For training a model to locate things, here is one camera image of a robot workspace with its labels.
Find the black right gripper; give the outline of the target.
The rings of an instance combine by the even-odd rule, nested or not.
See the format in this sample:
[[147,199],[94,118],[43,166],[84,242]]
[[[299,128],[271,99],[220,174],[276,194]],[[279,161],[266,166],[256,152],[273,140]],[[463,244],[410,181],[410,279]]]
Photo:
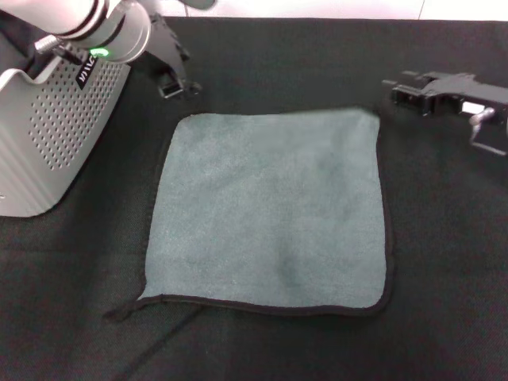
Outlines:
[[507,119],[507,88],[481,83],[475,75],[467,73],[448,74],[440,72],[421,73],[403,71],[402,76],[424,81],[424,87],[412,83],[400,83],[384,79],[382,86],[387,97],[399,106],[422,106],[422,115],[456,114],[472,116],[480,110],[471,110],[464,103],[492,108],[495,113],[492,120]]

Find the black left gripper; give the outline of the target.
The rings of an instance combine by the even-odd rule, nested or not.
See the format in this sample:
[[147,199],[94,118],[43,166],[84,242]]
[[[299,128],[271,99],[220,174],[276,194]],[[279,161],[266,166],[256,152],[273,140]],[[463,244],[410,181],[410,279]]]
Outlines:
[[200,84],[181,79],[184,62],[191,56],[158,13],[151,16],[151,32],[145,50],[135,59],[135,68],[147,75],[159,75],[157,87],[164,99],[189,99],[202,92]]

